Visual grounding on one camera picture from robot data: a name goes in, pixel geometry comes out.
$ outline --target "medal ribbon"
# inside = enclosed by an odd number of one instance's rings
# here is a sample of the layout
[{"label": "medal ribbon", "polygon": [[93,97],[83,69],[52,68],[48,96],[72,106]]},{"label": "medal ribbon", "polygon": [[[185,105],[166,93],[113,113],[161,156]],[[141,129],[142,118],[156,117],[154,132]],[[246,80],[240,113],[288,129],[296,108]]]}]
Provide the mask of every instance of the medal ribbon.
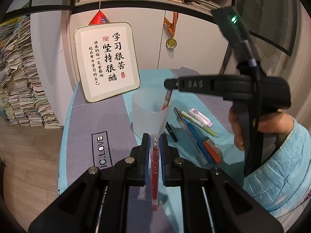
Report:
[{"label": "medal ribbon", "polygon": [[177,20],[178,20],[178,12],[175,12],[175,11],[174,11],[174,17],[173,17],[172,23],[170,23],[170,21],[167,20],[166,17],[164,17],[164,24],[167,26],[167,30],[169,31],[172,37],[174,37],[175,35]]}]

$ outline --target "bolt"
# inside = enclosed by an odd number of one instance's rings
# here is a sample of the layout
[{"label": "bolt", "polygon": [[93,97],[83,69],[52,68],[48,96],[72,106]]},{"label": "bolt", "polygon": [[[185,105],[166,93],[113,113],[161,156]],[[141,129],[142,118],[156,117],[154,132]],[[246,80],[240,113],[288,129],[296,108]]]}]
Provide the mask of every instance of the bolt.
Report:
[{"label": "bolt", "polygon": [[98,172],[98,168],[96,166],[92,166],[89,168],[90,174],[96,174]]},{"label": "bolt", "polygon": [[135,158],[133,158],[133,157],[127,157],[127,158],[125,159],[125,162],[128,163],[128,164],[134,163],[134,162],[135,162]]},{"label": "bolt", "polygon": [[218,174],[221,174],[222,173],[222,170],[219,168],[219,167],[212,167],[211,168],[211,172],[215,175],[218,175]]},{"label": "bolt", "polygon": [[175,163],[178,164],[178,165],[181,165],[185,162],[185,160],[183,158],[176,158],[175,159]]}]

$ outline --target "green pen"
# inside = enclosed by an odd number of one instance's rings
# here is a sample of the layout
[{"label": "green pen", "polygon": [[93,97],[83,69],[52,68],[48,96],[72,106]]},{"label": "green pen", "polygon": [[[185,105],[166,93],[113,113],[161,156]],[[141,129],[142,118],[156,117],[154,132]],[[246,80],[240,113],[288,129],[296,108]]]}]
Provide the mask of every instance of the green pen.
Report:
[{"label": "green pen", "polygon": [[201,129],[205,130],[207,133],[212,135],[213,137],[219,137],[215,131],[213,131],[210,127],[205,126],[203,123],[199,122],[189,114],[187,114],[185,111],[180,111],[181,115],[185,118],[187,118],[192,123],[195,123],[197,126],[199,126]]}]

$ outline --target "gold medal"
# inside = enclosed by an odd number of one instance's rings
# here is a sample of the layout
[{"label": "gold medal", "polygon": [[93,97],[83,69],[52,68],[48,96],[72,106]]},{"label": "gold medal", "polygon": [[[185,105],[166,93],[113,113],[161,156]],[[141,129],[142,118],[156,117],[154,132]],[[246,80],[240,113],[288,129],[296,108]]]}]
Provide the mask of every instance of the gold medal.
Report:
[{"label": "gold medal", "polygon": [[166,47],[169,49],[174,49],[177,46],[177,41],[172,37],[166,40]]},{"label": "gold medal", "polygon": [[177,46],[177,41],[174,39],[176,24],[178,20],[178,12],[174,12],[173,22],[170,23],[166,17],[164,17],[164,24],[167,26],[167,30],[172,36],[166,41],[166,47],[169,49],[174,49]]}]

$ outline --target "plastic cup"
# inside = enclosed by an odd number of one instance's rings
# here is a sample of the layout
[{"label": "plastic cup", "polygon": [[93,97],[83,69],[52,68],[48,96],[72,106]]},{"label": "plastic cup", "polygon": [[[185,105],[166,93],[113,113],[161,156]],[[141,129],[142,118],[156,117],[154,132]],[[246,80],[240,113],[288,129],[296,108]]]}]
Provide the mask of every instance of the plastic cup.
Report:
[{"label": "plastic cup", "polygon": [[166,91],[161,89],[139,89],[132,96],[133,130],[142,139],[144,133],[162,134],[171,105],[162,109]]}]

